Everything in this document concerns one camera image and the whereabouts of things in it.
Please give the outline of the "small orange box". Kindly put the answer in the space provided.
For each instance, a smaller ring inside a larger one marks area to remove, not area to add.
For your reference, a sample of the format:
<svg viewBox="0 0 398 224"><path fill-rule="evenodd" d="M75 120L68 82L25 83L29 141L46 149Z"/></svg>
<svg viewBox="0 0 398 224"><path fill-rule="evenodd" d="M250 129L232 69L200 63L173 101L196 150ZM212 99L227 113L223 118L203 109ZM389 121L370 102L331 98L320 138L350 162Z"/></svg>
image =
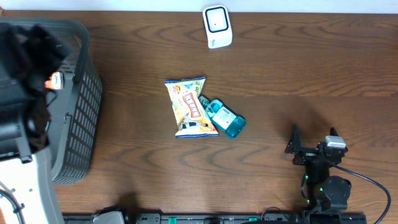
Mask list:
<svg viewBox="0 0 398 224"><path fill-rule="evenodd" d="M48 80L45 81L46 89L62 90L64 88L64 76L62 72L54 72Z"/></svg>

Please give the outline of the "teal mouthwash bottle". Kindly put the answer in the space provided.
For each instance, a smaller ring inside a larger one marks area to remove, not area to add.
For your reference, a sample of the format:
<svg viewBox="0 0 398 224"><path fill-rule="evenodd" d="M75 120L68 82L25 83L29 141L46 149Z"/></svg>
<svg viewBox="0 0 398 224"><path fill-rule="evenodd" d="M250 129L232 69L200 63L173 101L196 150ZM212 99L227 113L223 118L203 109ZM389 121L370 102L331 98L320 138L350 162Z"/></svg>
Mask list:
<svg viewBox="0 0 398 224"><path fill-rule="evenodd" d="M199 96L199 101L204 107L211 122L230 139L236 139L246 127L246 120L236 114L218 99L210 100L207 97Z"/></svg>

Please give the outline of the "yellow red snack bag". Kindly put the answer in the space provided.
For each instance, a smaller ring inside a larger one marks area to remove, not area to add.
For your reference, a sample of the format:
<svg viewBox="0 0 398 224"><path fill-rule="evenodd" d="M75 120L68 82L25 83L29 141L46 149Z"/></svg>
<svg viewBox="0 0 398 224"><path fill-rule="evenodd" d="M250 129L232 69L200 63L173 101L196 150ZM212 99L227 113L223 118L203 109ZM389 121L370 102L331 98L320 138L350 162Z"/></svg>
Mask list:
<svg viewBox="0 0 398 224"><path fill-rule="evenodd" d="M198 99L205 80L206 77L201 76L164 81L177 122L176 138L218 136L218 131Z"/></svg>

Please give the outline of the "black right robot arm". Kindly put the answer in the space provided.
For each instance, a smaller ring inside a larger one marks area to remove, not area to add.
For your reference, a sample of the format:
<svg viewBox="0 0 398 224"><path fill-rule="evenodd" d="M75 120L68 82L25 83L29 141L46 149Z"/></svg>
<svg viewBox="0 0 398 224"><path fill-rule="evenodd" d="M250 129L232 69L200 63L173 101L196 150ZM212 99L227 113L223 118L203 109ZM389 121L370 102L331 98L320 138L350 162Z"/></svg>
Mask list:
<svg viewBox="0 0 398 224"><path fill-rule="evenodd" d="M302 146L298 127L293 127L292 135L285 148L292 154L292 163L305 167L302 181L302 195L307 198L308 214L340 212L348 208L351 182L330 174L330 168L338 165L348 152L345 140L335 128L316 147Z"/></svg>

